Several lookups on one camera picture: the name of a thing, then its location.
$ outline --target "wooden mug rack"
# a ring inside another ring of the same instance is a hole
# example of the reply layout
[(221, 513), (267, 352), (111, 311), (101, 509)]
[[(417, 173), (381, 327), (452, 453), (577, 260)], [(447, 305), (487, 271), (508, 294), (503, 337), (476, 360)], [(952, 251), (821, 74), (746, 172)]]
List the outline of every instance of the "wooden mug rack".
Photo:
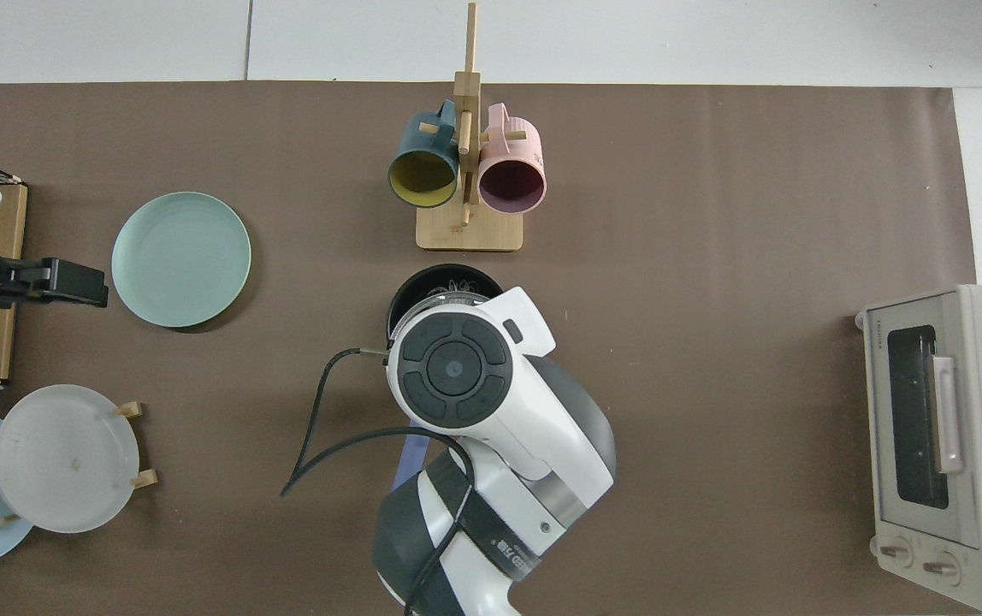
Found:
[[(468, 3), (468, 36), (464, 46), (464, 70), (453, 76), (453, 102), (457, 105), (457, 152), (460, 171), (457, 192), (447, 203), (416, 210), (416, 243), (424, 250), (511, 252), (522, 248), (521, 214), (501, 214), (480, 202), (476, 172), (480, 147), (480, 74), (476, 73), (476, 3)], [(426, 132), (437, 127), (420, 126)], [(525, 138), (523, 132), (507, 138)]]

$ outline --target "dark teal mug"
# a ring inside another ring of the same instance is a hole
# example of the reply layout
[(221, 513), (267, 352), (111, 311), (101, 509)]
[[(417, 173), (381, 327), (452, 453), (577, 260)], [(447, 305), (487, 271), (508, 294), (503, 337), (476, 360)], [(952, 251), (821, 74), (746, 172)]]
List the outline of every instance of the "dark teal mug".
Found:
[(416, 207), (437, 207), (457, 192), (460, 155), (453, 133), (457, 108), (441, 103), (437, 113), (416, 113), (404, 127), (400, 147), (388, 167), (388, 185), (398, 198)]

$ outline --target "brown table mat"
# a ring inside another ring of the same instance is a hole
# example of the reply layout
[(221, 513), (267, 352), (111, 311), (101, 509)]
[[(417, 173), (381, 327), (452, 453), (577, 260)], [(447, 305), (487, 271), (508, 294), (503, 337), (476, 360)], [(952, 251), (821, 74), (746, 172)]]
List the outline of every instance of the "brown table mat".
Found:
[[(548, 198), (516, 253), (428, 253), (386, 170), (447, 83), (0, 86), (0, 165), (31, 186), (26, 257), (107, 270), (167, 192), (225, 200), (247, 292), (195, 332), (21, 307), (0, 416), (56, 382), (147, 403), (159, 471), (118, 518), (33, 530), (0, 613), (400, 613), (370, 561), (400, 441), (279, 499), (319, 370), (384, 344), (423, 266), (457, 261), (541, 307), (608, 414), (618, 480), (516, 586), (529, 615), (946, 613), (881, 571), (860, 335), (874, 300), (973, 281), (946, 90), (486, 86), (541, 130)], [(405, 417), (384, 370), (334, 372), (318, 445)]]

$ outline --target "pink mug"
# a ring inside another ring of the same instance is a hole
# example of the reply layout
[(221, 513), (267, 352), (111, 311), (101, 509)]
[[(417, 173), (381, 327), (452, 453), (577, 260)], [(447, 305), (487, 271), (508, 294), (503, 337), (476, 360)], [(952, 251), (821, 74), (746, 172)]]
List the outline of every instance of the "pink mug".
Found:
[(506, 105), (496, 103), (488, 109), (487, 136), (476, 173), (480, 200), (503, 214), (523, 214), (541, 205), (547, 183), (537, 127), (506, 115)]

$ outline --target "black bowl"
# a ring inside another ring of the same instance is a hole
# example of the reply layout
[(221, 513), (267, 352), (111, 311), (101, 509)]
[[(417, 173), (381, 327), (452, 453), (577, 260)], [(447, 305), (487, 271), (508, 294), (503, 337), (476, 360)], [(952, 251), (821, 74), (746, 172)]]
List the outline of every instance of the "black bowl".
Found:
[(399, 291), (388, 305), (388, 318), (385, 322), (385, 336), (393, 338), (393, 330), (400, 319), (420, 301), (448, 291), (476, 293), (488, 299), (502, 295), (502, 287), (491, 276), (479, 269), (469, 268), (459, 263), (441, 263), (422, 269), (400, 285)]

